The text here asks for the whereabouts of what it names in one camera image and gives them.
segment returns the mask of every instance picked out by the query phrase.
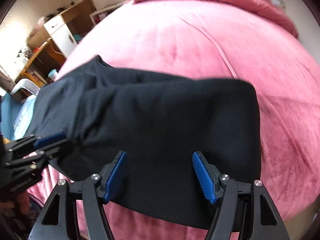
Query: textured blue pad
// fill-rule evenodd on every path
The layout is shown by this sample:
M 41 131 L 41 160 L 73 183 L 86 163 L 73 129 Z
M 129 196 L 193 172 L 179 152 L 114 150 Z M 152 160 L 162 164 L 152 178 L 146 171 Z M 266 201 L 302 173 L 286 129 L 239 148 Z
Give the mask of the textured blue pad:
M 114 167 L 109 179 L 106 183 L 106 193 L 103 197 L 104 203 L 107 204 L 116 195 L 116 192 L 120 186 L 121 180 L 125 175 L 125 161 L 127 159 L 127 153 L 122 152 L 116 166 Z
M 209 200 L 211 204 L 215 204 L 217 197 L 214 194 L 214 183 L 196 152 L 192 155 L 192 164 L 200 182 L 204 197 Z
M 63 132 L 56 133 L 56 134 L 44 137 L 42 139 L 36 140 L 36 142 L 33 144 L 33 147 L 35 149 L 40 149 L 40 148 L 45 147 L 45 146 L 47 146 L 49 144 L 58 142 L 60 140 L 66 139 L 66 138 L 67 137 Z

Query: pink comforter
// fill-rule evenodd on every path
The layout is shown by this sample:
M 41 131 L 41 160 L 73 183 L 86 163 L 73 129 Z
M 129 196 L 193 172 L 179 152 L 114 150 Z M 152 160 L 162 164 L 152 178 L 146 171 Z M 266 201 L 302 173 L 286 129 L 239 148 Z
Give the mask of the pink comforter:
M 115 67 L 251 82 L 260 106 L 261 179 L 286 220 L 320 193 L 320 68 L 296 40 L 295 31 L 280 24 L 288 18 L 270 21 L 283 14 L 273 10 L 276 16 L 267 20 L 263 13 L 257 16 L 214 1 L 131 1 L 81 41 L 59 77 L 99 54 Z M 45 201 L 61 177 L 49 168 L 45 182 L 30 192 Z M 114 203 L 106 212 L 116 239 L 191 240 L 204 239 L 206 233 Z M 79 221 L 84 232 L 81 212 Z

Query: human hand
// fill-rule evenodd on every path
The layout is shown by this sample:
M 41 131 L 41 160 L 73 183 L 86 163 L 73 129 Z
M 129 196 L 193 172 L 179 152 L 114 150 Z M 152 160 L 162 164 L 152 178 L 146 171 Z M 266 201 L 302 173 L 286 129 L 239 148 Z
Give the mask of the human hand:
M 29 212 L 29 196 L 26 191 L 18 195 L 15 202 L 19 205 L 22 214 L 26 215 Z M 13 208 L 15 208 L 13 201 L 0 202 L 0 213 L 3 213 L 5 209 Z

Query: silver screw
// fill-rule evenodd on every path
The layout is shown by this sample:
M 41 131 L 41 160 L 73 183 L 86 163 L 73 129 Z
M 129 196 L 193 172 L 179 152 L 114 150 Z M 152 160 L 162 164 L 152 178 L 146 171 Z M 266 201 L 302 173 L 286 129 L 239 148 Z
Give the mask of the silver screw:
M 254 181 L 254 184 L 255 184 L 257 187 L 261 187 L 261 186 L 262 186 L 261 180 L 258 180 L 258 179 Z
M 100 174 L 95 173 L 95 174 L 91 175 L 91 179 L 93 179 L 93 180 L 97 180 L 99 178 L 100 178 Z
M 227 175 L 227 174 L 222 174 L 222 175 L 221 175 L 221 179 L 224 180 L 224 181 L 226 181 L 226 180 L 229 180 L 230 177 L 229 177 L 229 175 Z
M 58 185 L 59 186 L 62 186 L 62 185 L 64 185 L 66 183 L 66 180 L 65 179 L 60 179 L 59 181 L 58 181 Z

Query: cabinet door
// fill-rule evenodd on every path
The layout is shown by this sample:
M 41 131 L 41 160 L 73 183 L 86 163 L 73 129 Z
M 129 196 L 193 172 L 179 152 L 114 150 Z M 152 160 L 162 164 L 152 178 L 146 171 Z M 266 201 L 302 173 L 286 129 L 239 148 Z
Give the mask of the cabinet door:
M 77 46 L 77 42 L 66 24 L 62 25 L 58 30 L 51 34 L 51 37 L 66 58 L 69 57 Z

